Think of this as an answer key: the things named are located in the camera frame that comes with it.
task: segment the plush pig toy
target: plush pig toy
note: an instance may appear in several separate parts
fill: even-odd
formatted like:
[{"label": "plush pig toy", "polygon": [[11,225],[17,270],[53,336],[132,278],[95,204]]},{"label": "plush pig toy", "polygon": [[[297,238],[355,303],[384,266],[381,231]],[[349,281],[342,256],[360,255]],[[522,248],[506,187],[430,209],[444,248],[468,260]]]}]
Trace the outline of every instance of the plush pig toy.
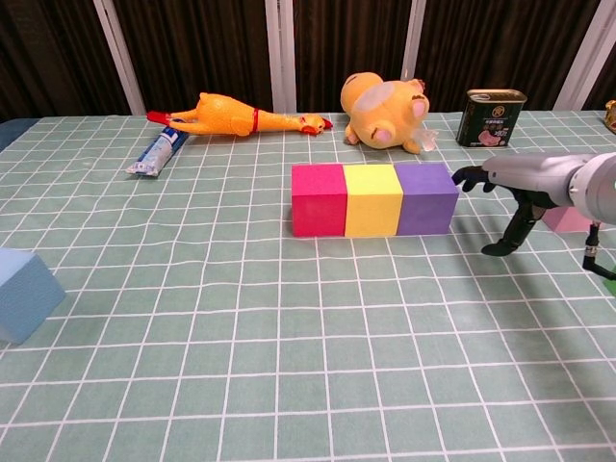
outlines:
[{"label": "plush pig toy", "polygon": [[383,82],[372,72],[352,74],[343,85],[340,102],[350,117],[346,142],[361,141],[374,149],[401,145],[420,153],[415,135],[429,110],[421,80]]}]

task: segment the cable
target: cable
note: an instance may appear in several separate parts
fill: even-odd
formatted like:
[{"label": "cable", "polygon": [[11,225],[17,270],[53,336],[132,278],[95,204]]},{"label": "cable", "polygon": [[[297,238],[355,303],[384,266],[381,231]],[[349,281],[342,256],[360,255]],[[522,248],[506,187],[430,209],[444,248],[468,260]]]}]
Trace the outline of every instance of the cable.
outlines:
[{"label": "cable", "polygon": [[616,273],[595,263],[595,259],[597,258],[597,250],[599,247],[600,227],[601,223],[598,221],[593,221],[590,225],[590,232],[588,234],[588,238],[586,238],[586,249],[584,251],[584,260],[581,267],[585,270],[592,271],[605,279],[614,281],[616,280]]}]

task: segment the table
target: table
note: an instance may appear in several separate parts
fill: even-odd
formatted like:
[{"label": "table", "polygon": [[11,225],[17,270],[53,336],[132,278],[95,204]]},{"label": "table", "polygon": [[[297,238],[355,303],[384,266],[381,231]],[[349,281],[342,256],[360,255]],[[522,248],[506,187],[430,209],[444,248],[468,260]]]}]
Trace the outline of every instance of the table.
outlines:
[{"label": "table", "polygon": [[[415,157],[315,138],[191,137],[157,179],[125,172],[161,127],[46,117],[0,153],[0,245],[66,300],[0,345],[0,460],[616,460],[616,303],[585,235],[538,223],[480,254],[516,204],[461,193],[445,236],[294,239],[291,166],[610,152],[599,112],[523,112],[466,150],[430,114]],[[602,234],[612,265],[616,234]]]}]

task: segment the dark curtain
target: dark curtain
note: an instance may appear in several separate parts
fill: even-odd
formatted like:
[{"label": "dark curtain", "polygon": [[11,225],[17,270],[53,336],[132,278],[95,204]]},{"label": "dark curtain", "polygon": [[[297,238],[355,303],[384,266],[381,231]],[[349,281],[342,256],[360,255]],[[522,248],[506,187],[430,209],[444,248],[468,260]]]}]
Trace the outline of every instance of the dark curtain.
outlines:
[{"label": "dark curtain", "polygon": [[295,0],[299,112],[340,112],[347,77],[371,71],[398,80],[411,0]]},{"label": "dark curtain", "polygon": [[612,47],[583,109],[604,111],[605,103],[612,99],[616,99],[616,45]]},{"label": "dark curtain", "polygon": [[194,107],[200,92],[271,110],[265,3],[115,0],[146,110]]},{"label": "dark curtain", "polygon": [[600,0],[428,0],[416,77],[430,111],[462,111],[469,89],[523,92],[551,110]]},{"label": "dark curtain", "polygon": [[93,3],[0,2],[0,121],[107,114],[130,110]]}]

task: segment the canned meat tin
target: canned meat tin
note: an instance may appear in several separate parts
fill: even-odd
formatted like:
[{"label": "canned meat tin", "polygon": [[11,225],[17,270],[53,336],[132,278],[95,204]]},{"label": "canned meat tin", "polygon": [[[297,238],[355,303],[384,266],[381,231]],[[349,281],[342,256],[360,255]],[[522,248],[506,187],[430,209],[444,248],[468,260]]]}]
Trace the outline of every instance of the canned meat tin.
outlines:
[{"label": "canned meat tin", "polygon": [[507,146],[526,96],[517,90],[469,90],[456,140],[467,147]]}]

